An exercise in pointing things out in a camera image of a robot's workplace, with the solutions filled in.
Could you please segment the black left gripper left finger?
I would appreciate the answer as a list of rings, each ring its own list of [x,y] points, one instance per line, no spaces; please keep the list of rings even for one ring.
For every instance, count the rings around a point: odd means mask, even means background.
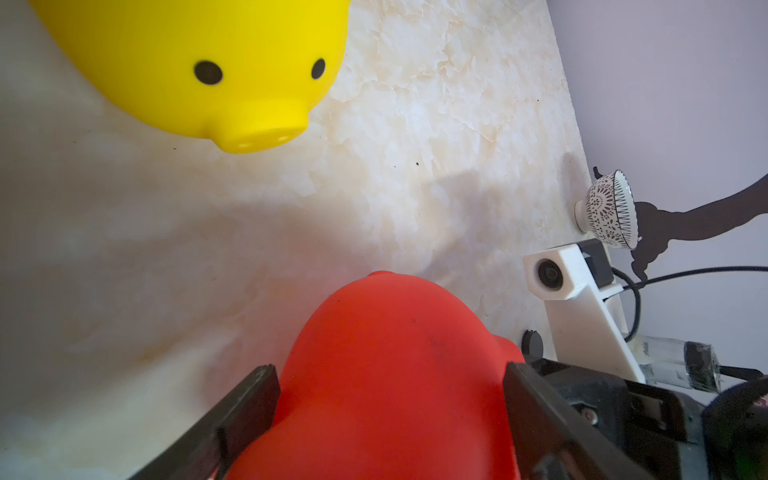
[[[243,451],[272,427],[279,396],[276,367],[257,367],[132,478],[224,478]]]

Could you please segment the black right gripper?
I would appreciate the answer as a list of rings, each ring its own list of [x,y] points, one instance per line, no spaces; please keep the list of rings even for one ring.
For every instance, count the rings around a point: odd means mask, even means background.
[[[703,405],[679,392],[553,360],[530,365],[656,479],[767,476],[767,378],[759,370],[721,367],[739,383]]]

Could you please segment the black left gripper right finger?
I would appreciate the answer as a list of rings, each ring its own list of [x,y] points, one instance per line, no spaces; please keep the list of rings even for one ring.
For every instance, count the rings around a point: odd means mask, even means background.
[[[650,479],[534,371],[509,363],[508,423],[523,479]]]

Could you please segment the red piggy bank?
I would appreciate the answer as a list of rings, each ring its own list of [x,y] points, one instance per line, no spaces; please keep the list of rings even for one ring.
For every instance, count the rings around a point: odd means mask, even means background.
[[[380,271],[313,313],[272,427],[232,479],[516,479],[503,378],[520,349],[425,279]]]

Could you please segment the yellow piggy bank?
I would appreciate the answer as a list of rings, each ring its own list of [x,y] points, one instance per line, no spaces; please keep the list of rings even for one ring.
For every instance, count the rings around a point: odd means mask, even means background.
[[[308,127],[343,62],[346,1],[36,1],[33,9],[106,99],[227,153]]]

